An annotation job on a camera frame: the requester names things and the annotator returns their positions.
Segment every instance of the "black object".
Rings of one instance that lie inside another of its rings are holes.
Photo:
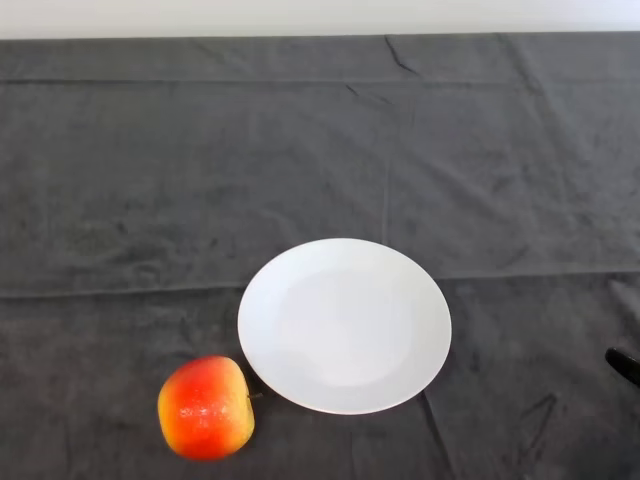
[[[640,362],[638,360],[617,348],[607,350],[604,358],[620,375],[640,387]]]

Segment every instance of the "ceramic plate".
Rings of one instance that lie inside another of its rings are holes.
[[[451,344],[433,279],[391,248],[329,239],[293,248],[253,278],[238,313],[262,380],[299,405],[370,413],[425,388]]]

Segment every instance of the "table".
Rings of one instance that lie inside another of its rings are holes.
[[[636,479],[640,35],[0,43],[4,479]],[[315,413],[251,374],[251,276],[377,241],[449,302],[437,379]],[[157,393],[235,358],[256,432],[188,463]]]

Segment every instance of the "background wall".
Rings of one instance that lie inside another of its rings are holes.
[[[0,38],[640,30],[637,0],[0,0]]]

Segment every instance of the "plate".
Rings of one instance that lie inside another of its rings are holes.
[[[283,397],[328,413],[402,403],[440,371],[451,344],[447,302],[401,253],[336,238],[292,248],[251,280],[240,344]]]

